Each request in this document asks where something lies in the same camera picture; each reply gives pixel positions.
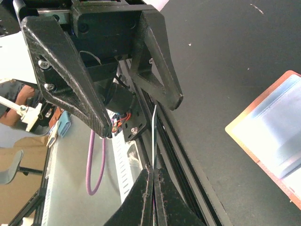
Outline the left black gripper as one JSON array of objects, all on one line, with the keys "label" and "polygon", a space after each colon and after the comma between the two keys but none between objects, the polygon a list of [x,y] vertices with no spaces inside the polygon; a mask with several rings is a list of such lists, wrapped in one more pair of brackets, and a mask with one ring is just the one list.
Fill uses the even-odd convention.
[{"label": "left black gripper", "polygon": [[[131,59],[134,83],[171,111],[183,93],[172,62],[164,16],[131,0],[15,0],[13,9],[43,97],[72,113],[100,137],[111,120],[91,78],[112,77]],[[47,78],[70,90],[47,91]]]}]

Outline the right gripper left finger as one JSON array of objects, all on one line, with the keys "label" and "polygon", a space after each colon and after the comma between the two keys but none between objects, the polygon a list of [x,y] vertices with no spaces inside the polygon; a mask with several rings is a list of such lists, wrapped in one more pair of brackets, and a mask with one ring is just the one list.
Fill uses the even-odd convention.
[{"label": "right gripper left finger", "polygon": [[151,167],[143,169],[119,209],[106,226],[151,226],[153,223],[153,178]]}]

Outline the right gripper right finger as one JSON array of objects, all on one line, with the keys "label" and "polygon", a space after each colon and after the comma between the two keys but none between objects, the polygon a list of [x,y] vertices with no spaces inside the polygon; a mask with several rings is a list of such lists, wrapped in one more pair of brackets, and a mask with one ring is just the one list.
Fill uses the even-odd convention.
[{"label": "right gripper right finger", "polygon": [[154,198],[158,226],[203,226],[184,202],[165,169],[154,170]]}]

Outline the teal chip credit card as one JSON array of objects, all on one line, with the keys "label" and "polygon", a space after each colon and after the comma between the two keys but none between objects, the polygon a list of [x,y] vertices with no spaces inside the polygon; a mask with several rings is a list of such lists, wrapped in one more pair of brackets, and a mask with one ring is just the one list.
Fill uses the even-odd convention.
[{"label": "teal chip credit card", "polygon": [[152,115],[152,168],[157,167],[157,105],[154,106]]}]

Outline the pink leather card holder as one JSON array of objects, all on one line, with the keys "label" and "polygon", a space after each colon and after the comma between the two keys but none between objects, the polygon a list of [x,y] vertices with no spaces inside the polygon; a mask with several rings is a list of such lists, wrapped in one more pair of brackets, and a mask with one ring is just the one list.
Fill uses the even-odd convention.
[{"label": "pink leather card holder", "polygon": [[301,206],[301,76],[289,70],[226,127],[228,135]]}]

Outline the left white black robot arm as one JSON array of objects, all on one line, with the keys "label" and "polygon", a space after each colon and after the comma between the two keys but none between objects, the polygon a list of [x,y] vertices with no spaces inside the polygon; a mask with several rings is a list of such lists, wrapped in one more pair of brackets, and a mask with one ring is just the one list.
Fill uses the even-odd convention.
[{"label": "left white black robot arm", "polygon": [[108,112],[133,115],[136,94],[114,82],[122,60],[132,81],[170,110],[183,94],[171,60],[164,16],[143,0],[3,0],[0,36],[19,33],[33,81],[21,54],[13,56],[18,82],[43,102],[111,137]]}]

